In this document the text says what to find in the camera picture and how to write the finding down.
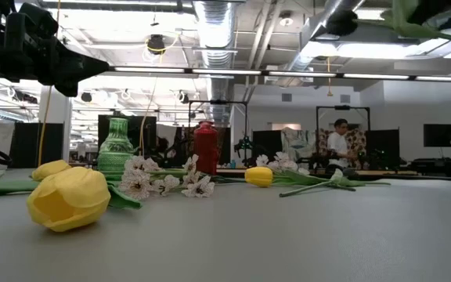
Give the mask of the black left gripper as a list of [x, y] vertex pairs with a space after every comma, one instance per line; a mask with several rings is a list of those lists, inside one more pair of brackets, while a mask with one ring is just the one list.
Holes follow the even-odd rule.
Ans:
[[4, 77], [10, 81], [38, 80], [66, 97], [78, 95], [78, 83], [108, 71], [108, 62], [59, 45], [59, 24], [52, 14], [24, 3], [6, 17]]

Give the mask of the black artificial tulip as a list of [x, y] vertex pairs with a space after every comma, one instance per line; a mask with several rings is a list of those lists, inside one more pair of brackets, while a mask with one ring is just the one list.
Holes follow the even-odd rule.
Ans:
[[442, 38], [451, 41], [451, 34], [442, 33], [424, 24], [408, 23], [407, 20], [415, 10], [419, 0], [392, 0], [392, 7], [385, 10], [382, 20], [362, 20], [353, 11], [333, 14], [327, 22], [327, 32], [332, 35], [345, 36], [353, 33], [360, 24], [386, 27], [404, 38]]
[[377, 182], [377, 181], [367, 182], [367, 181], [351, 180], [346, 175], [344, 175], [342, 170], [338, 168], [335, 169], [333, 175], [329, 179], [304, 175], [301, 174], [300, 172], [293, 171], [286, 171], [285, 175], [289, 180], [293, 182], [295, 186], [299, 185], [301, 186], [301, 188], [280, 193], [279, 197], [290, 197], [308, 190], [324, 187], [355, 192], [358, 187], [373, 186], [373, 185], [389, 186], [389, 183], [385, 182]]

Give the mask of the yellow artificial tulip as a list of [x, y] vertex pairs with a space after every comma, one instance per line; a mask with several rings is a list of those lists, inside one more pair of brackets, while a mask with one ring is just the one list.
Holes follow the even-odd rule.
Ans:
[[31, 220], [55, 232], [92, 224], [108, 207], [140, 209], [142, 203], [90, 168], [69, 168], [49, 175], [27, 198]]
[[262, 188], [267, 188], [275, 185], [295, 186], [293, 182], [286, 177], [286, 171], [274, 172], [267, 167], [254, 167], [246, 170], [244, 178], [247, 183]]
[[64, 160], [45, 163], [37, 167], [31, 173], [31, 178], [29, 180], [3, 179], [5, 172], [0, 170], [0, 196], [11, 193], [32, 192], [44, 178], [69, 168], [71, 168], [71, 166]]

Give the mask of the red glass vase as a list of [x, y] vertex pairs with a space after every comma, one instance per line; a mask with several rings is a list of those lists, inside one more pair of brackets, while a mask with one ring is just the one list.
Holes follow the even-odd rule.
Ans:
[[211, 121], [201, 121], [193, 132], [193, 152], [198, 156], [197, 170], [215, 175], [218, 163], [218, 131]]

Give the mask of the black room divider panel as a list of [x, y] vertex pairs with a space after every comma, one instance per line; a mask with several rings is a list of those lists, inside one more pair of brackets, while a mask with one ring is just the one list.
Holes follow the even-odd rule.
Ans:
[[252, 154], [255, 160], [265, 155], [269, 161], [274, 161], [276, 153], [283, 150], [281, 131], [253, 131], [252, 138]]
[[370, 170], [396, 170], [400, 166], [398, 129], [366, 132], [366, 157]]
[[[9, 156], [10, 168], [37, 168], [41, 123], [16, 123]], [[63, 153], [63, 124], [47, 123], [41, 150], [42, 164], [57, 161]]]

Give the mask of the black monitor screen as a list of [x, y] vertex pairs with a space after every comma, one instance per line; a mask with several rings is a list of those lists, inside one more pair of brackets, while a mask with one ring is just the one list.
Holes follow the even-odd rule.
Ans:
[[128, 139], [135, 149], [133, 155], [140, 154], [142, 151], [146, 153], [156, 147], [157, 126], [155, 117], [99, 115], [99, 148], [108, 135], [111, 117], [121, 117], [128, 120]]

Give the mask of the white panel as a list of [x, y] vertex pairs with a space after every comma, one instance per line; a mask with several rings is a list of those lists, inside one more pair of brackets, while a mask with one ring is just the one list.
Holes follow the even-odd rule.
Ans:
[[176, 127], [157, 124], [157, 152], [161, 156], [174, 145], [175, 133]]

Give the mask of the round ceiling smoke detector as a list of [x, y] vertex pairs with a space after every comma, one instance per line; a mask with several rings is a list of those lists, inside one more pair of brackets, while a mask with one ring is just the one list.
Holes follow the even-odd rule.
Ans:
[[292, 18], [291, 10], [284, 10], [280, 13], [279, 25], [283, 27], [288, 27], [294, 22]]

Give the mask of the floral patterned cloth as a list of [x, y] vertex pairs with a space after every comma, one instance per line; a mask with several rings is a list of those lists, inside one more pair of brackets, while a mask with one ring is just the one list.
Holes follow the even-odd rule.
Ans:
[[[318, 134], [318, 150], [317, 152], [323, 158], [324, 161], [328, 163], [328, 153], [327, 153], [327, 138], [333, 131], [320, 129]], [[357, 155], [366, 152], [366, 136], [364, 131], [358, 129], [353, 129], [347, 131], [345, 134], [346, 141], [348, 143], [348, 148], [355, 151]], [[350, 163], [351, 168], [360, 169], [363, 165], [356, 159]]]

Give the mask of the dark background desk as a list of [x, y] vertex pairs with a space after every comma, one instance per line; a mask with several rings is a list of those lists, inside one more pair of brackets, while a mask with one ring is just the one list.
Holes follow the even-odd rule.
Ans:
[[451, 158], [418, 158], [411, 161], [407, 168], [421, 175], [442, 175], [451, 177]]

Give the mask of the blue white printed cloth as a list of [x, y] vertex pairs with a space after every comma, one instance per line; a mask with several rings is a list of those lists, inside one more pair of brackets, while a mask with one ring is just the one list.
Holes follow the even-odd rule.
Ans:
[[292, 161], [309, 158], [316, 151], [316, 133], [310, 130], [284, 128], [281, 130], [281, 143], [283, 152]]

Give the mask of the grey table mat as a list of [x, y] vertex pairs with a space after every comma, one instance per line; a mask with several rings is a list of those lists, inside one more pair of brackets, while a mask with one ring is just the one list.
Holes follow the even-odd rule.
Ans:
[[0, 282], [451, 282], [451, 181], [218, 186], [56, 233], [0, 197]]

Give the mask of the black wall monitor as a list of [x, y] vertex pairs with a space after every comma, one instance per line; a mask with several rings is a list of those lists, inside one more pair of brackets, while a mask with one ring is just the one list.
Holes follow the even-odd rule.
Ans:
[[451, 125], [424, 124], [425, 147], [451, 147]]

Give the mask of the silver smooth metal duct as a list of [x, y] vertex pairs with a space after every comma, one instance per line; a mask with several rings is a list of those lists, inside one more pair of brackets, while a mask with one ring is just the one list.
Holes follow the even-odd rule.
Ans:
[[355, 12], [366, 0], [326, 0], [324, 10], [315, 16], [309, 17], [299, 35], [300, 48], [294, 58], [283, 67], [283, 71], [306, 71], [309, 64], [319, 54], [317, 51], [323, 47], [316, 38], [327, 33], [327, 22], [336, 12]]

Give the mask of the black table frame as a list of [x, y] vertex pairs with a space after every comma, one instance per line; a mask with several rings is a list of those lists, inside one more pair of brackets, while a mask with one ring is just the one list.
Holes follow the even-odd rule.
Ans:
[[[11, 168], [4, 171], [3, 179], [29, 179], [33, 168]], [[243, 178], [245, 169], [228, 169], [220, 168], [217, 170], [218, 175], [227, 178]], [[442, 180], [451, 181], [451, 177], [430, 176], [430, 175], [414, 175], [407, 171], [357, 171], [356, 175], [350, 176], [350, 179], [362, 181], [375, 181], [380, 179], [401, 179], [401, 180]]]

